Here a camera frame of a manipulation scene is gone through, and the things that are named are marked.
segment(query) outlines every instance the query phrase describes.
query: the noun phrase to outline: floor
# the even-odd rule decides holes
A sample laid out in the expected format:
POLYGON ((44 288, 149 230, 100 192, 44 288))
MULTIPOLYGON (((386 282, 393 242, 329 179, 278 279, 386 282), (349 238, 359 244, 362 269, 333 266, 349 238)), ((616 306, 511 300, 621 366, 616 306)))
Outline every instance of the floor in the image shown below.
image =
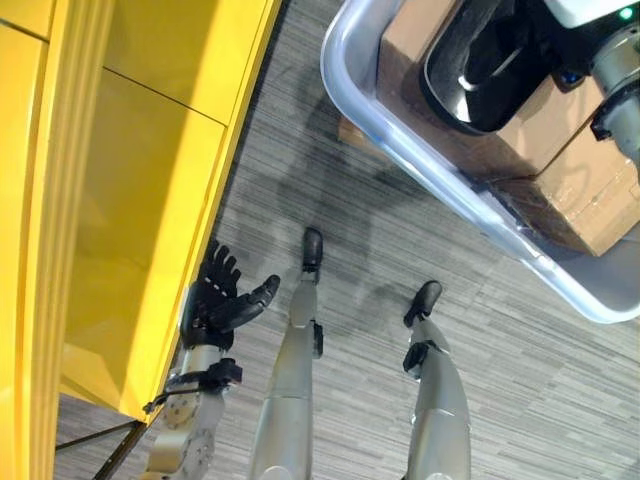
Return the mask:
MULTIPOLYGON (((416 384, 401 368, 401 318, 415 290, 446 288, 433 318, 453 349, 472 415, 474 480, 640 478, 637 321, 599 326, 390 162, 336 140, 339 114, 318 57, 339 0, 293 0, 280 19, 215 234, 253 288, 282 277, 268 312, 236 332, 244 383, 227 396, 209 480, 244 479, 285 327, 305 225, 325 234, 314 364, 316 480, 399 479, 416 384)), ((69 397, 58 443, 121 423, 69 397)), ((144 469, 155 428, 115 478, 144 469)), ((56 458, 56 478, 91 478, 118 438, 56 458)))

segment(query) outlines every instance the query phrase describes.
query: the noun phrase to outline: silver robot leg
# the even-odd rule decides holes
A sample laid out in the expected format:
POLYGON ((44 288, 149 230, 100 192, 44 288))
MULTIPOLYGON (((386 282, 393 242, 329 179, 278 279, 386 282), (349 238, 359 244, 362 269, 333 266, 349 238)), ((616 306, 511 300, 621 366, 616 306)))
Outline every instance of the silver robot leg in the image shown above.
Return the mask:
POLYGON ((302 277, 291 300, 287 330, 262 406, 249 480, 311 478, 311 361, 322 354, 322 328, 315 322, 320 232, 307 229, 304 253, 302 277))
POLYGON ((429 318, 441 292, 438 282, 425 284, 416 295, 413 314, 405 317, 413 334, 404 368, 420 382, 405 480, 471 478, 467 398, 449 345, 429 318))

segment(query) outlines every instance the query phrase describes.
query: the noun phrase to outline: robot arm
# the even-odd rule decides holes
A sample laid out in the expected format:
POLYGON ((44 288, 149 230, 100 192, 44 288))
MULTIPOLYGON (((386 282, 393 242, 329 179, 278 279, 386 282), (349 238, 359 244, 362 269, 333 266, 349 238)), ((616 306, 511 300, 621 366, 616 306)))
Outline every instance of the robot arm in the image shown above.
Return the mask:
POLYGON ((198 278, 191 285, 180 323, 186 355, 180 374, 144 409, 165 404, 164 428, 156 438, 143 480, 197 480, 213 458, 215 432, 224 412, 223 393, 242 381, 242 369, 223 358, 233 344, 233 330, 257 317, 276 294, 272 275, 253 292, 237 297, 240 271, 214 240, 198 278))

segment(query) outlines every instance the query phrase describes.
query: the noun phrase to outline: gray bin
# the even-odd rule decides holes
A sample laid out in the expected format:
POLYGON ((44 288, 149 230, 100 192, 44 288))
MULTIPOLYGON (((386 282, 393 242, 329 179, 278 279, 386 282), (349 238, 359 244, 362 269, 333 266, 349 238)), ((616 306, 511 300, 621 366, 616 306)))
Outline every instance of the gray bin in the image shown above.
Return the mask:
POLYGON ((320 60, 324 85, 336 106, 418 183, 529 267, 582 315, 598 323, 640 316, 640 225, 599 258, 553 245, 377 101, 380 38, 402 3, 347 0, 338 12, 320 60))

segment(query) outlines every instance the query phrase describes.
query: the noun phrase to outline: brown cardboard box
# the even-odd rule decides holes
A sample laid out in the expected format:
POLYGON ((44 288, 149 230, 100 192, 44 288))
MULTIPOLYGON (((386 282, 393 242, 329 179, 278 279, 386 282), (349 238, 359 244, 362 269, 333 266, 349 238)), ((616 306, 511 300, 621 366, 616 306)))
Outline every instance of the brown cardboard box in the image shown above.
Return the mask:
POLYGON ((371 143, 369 137, 351 123, 347 117, 340 117, 340 120, 338 121, 338 140, 351 145, 368 155, 372 155, 382 160, 389 159, 389 157, 371 143))
POLYGON ((613 141, 583 128, 534 179, 494 187, 529 225, 561 245, 600 256, 640 221, 635 165, 613 141))
POLYGON ((377 95, 394 114, 477 180, 536 175, 602 101, 588 78, 563 94, 547 78, 499 132, 465 135, 442 122, 420 90, 424 54, 455 0, 406 0, 382 37, 377 95))

